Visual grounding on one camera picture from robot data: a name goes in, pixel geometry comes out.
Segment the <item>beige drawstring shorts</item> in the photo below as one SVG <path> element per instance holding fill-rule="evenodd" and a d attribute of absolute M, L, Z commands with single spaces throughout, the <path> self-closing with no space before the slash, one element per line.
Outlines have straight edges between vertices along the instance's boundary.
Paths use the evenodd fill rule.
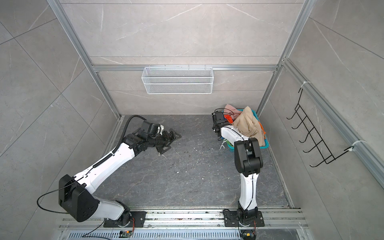
<path fill-rule="evenodd" d="M 253 111 L 250 107 L 245 107 L 242 113 L 233 122 L 238 131 L 248 137 L 256 138 L 259 142 L 260 147 L 264 147 L 265 144 L 265 131 L 262 125 L 254 116 Z"/>

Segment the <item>teal plastic basket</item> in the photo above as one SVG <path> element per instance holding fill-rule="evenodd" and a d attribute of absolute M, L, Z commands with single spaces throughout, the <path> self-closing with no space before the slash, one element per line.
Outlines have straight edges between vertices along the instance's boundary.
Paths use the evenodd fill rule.
<path fill-rule="evenodd" d="M 231 117 L 230 123 L 242 135 L 248 138 L 256 138 L 260 148 L 266 147 L 266 132 L 257 118 L 257 114 L 250 107 L 245 107 L 242 111 L 232 105 L 226 105 L 224 109 L 225 116 Z"/>

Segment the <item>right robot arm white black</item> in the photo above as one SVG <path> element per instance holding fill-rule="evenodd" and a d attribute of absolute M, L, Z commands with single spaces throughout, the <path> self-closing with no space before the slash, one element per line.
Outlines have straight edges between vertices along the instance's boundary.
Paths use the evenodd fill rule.
<path fill-rule="evenodd" d="M 212 113 L 213 131 L 234 147 L 234 163 L 241 176 L 241 195 L 238 202 L 237 215 L 242 225 L 249 225 L 259 215 L 257 204 L 257 180 L 263 167 L 262 153 L 256 138 L 249 138 L 240 133 L 225 113 Z"/>

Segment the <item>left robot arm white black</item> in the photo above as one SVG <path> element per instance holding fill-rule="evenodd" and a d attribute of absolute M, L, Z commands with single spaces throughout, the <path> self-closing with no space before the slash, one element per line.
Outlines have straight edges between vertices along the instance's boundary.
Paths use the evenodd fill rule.
<path fill-rule="evenodd" d="M 71 177 L 63 176 L 59 181 L 59 205 L 77 222 L 90 218 L 104 218 L 120 227 L 127 226 L 132 219 L 131 210 L 120 201 L 108 201 L 94 197 L 97 188 L 122 165 L 148 148 L 156 148 L 160 154 L 171 148 L 173 141 L 181 135 L 169 132 L 149 134 L 137 130 L 126 135 L 112 151 L 92 166 Z"/>

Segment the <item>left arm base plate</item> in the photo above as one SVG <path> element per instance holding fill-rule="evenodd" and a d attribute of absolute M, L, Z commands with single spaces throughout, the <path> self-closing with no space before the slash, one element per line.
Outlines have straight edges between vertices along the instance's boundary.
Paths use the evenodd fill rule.
<path fill-rule="evenodd" d="M 106 219 L 104 222 L 104 228 L 129 228 L 129 227 L 138 227 L 142 228 L 146 220 L 145 211 L 133 211 L 129 213 L 124 213 L 118 220 L 109 220 Z"/>

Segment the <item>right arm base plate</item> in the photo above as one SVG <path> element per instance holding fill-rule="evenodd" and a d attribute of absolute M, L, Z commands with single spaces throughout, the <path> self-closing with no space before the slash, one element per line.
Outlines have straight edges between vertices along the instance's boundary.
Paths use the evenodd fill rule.
<path fill-rule="evenodd" d="M 262 212 L 256 210 L 242 212 L 241 209 L 230 211 L 223 210 L 225 227 L 264 227 L 265 222 Z"/>

